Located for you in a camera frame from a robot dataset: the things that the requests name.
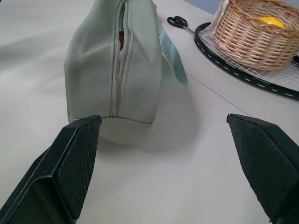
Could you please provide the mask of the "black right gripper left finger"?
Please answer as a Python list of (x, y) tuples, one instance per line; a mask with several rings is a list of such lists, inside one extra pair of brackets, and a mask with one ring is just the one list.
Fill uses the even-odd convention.
[(0, 209), (0, 224), (76, 224), (95, 164), (99, 115), (63, 127)]

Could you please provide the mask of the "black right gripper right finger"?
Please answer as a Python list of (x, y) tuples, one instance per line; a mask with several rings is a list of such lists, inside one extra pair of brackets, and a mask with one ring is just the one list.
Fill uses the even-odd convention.
[(227, 116), (242, 170), (272, 224), (299, 224), (299, 146), (277, 125)]

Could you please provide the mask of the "pale green zippered bag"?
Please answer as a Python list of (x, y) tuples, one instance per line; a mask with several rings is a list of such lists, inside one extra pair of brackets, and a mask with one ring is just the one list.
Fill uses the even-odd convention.
[(64, 64), (69, 122), (100, 115), (100, 136), (142, 144), (162, 85), (188, 83), (179, 52), (152, 0), (95, 0), (74, 33)]

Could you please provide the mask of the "black badminton racket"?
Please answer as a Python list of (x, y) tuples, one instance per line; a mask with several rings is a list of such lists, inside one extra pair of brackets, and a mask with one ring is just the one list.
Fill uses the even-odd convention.
[(202, 54), (214, 65), (231, 76), (259, 89), (299, 101), (299, 56), (283, 69), (278, 71), (256, 70), (241, 65), (218, 49), (214, 43), (214, 36), (206, 28), (209, 22), (199, 25), (195, 29), (194, 42)]

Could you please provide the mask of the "woven wicker basket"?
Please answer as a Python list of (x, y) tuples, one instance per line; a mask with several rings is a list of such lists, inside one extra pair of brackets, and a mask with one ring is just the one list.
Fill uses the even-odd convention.
[[(285, 28), (258, 16), (275, 17)], [(218, 49), (230, 59), (258, 70), (280, 70), (299, 53), (299, 8), (281, 0), (229, 0), (211, 31)]]

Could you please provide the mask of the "yellow lemon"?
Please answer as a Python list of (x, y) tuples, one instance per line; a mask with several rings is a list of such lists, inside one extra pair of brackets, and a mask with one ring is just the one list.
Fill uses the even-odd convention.
[(258, 19), (269, 24), (269, 25), (273, 25), (279, 28), (284, 29), (285, 25), (283, 22), (281, 22), (280, 20), (278, 20), (275, 17), (268, 17), (268, 16), (258, 16)]

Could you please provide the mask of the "white cloth basket liner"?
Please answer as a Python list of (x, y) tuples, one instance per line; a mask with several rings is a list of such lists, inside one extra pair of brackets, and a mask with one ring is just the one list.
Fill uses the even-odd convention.
[(226, 9), (229, 5), (229, 0), (222, 0), (222, 2), (219, 4), (218, 10), (216, 11), (214, 18), (210, 24), (210, 29), (215, 29), (219, 22), (221, 21), (222, 17), (224, 16)]

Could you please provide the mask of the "black handled scissors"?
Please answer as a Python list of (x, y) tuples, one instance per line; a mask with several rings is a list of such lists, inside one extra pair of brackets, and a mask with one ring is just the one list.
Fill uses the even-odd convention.
[(180, 16), (168, 17), (167, 22), (174, 27), (185, 29), (191, 35), (194, 35), (194, 32), (190, 28), (188, 28), (187, 20)]

